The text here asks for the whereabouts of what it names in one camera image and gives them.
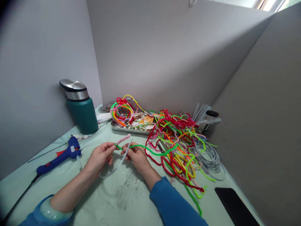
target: blue long-sleeve shirt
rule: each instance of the blue long-sleeve shirt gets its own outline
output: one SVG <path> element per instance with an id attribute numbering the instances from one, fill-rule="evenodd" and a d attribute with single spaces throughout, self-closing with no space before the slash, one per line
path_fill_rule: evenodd
<path id="1" fill-rule="evenodd" d="M 19 226 L 67 226 L 72 217 L 59 222 L 47 219 L 40 211 L 41 204 L 50 196 L 43 199 Z M 166 177 L 158 181 L 151 193 L 150 199 L 157 206 L 165 226 L 198 225 L 208 226 L 206 221 L 178 193 Z"/>

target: table surface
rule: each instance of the table surface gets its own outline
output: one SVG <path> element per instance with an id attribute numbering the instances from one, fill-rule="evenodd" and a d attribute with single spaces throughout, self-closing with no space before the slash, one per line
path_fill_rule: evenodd
<path id="1" fill-rule="evenodd" d="M 86 164 L 95 147 L 107 141 L 117 142 L 126 135 L 126 133 L 112 130 L 111 123 L 101 124 L 102 127 L 94 135 L 79 142 L 82 150 L 80 159 L 83 166 Z M 71 134 L 79 134 L 77 127 L 72 128 L 35 157 L 66 143 Z M 146 136 L 132 134 L 132 137 L 134 138 L 134 142 L 145 145 L 147 139 Z M 51 161 L 56 157 L 56 152 L 66 148 L 67 145 L 63 145 L 30 163 L 25 163 L 0 181 L 1 213 L 8 213 L 19 196 L 25 191 L 36 176 L 37 167 Z M 122 156 L 120 155 L 120 151 L 115 151 L 113 158 L 113 166 L 107 166 L 103 171 L 104 174 L 116 167 L 121 161 Z M 154 156 L 154 159 L 160 161 L 159 157 Z M 167 176 L 167 178 L 170 179 L 161 166 L 157 166 L 151 160 L 149 161 L 160 175 Z M 58 192 L 78 173 L 79 166 L 76 160 L 68 159 L 51 172 L 40 177 L 20 201 L 11 215 L 8 225 L 20 224 L 43 198 Z M 216 177 L 223 178 L 224 173 L 220 172 Z M 234 225 L 214 190 L 216 187 L 225 187 L 233 188 L 257 222 L 261 226 L 264 226 L 227 172 L 224 181 L 211 182 L 206 179 L 200 171 L 197 171 L 196 182 L 201 187 L 207 186 L 205 195 L 202 199 L 198 199 L 198 203 L 203 212 L 203 218 L 207 221 L 208 225 Z M 177 180 L 175 180 L 172 185 L 193 206 L 193 208 L 198 211 L 184 186 Z M 149 194 L 149 189 L 134 166 L 130 162 L 124 162 L 110 177 L 106 179 L 99 178 L 91 186 L 76 207 L 76 214 L 72 225 L 132 226 L 141 225 L 141 223 L 143 223 L 144 226 L 163 225 L 156 206 L 149 199 Z"/>

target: smartphone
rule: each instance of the smartphone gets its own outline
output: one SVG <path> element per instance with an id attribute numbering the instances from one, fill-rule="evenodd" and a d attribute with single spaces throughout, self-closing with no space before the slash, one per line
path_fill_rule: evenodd
<path id="1" fill-rule="evenodd" d="M 258 222 L 232 188 L 215 188 L 215 192 L 235 226 L 259 226 Z"/>

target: blue glue gun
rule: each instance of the blue glue gun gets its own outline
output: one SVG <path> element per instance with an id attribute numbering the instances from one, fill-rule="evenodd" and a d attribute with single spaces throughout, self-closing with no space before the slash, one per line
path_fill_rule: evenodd
<path id="1" fill-rule="evenodd" d="M 40 176 L 43 174 L 46 174 L 46 173 L 50 172 L 51 170 L 53 170 L 55 167 L 57 167 L 59 164 L 64 162 L 69 157 L 72 159 L 75 159 L 77 155 L 80 156 L 81 154 L 82 154 L 82 151 L 80 150 L 80 146 L 79 146 L 79 143 L 78 143 L 76 137 L 71 135 L 71 138 L 68 141 L 68 148 L 56 159 L 52 160 L 51 162 L 49 162 L 43 166 L 39 166 L 37 168 L 37 174 Z"/>

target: white wall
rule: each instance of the white wall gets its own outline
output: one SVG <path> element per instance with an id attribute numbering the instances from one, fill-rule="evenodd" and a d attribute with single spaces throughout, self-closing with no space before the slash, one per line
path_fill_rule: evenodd
<path id="1" fill-rule="evenodd" d="M 301 222 L 301 3 L 276 13 L 213 104 L 212 136 L 268 226 Z"/>
<path id="2" fill-rule="evenodd" d="M 149 110 L 211 104 L 269 12 L 198 0 L 88 0 L 104 104 L 131 94 Z"/>
<path id="3" fill-rule="evenodd" d="M 220 2 L 230 5 L 242 6 L 247 8 L 254 8 L 257 6 L 259 0 L 208 0 L 214 2 Z"/>
<path id="4" fill-rule="evenodd" d="M 102 103 L 86 1 L 15 2 L 0 33 L 0 179 L 74 126 L 60 79 Z"/>

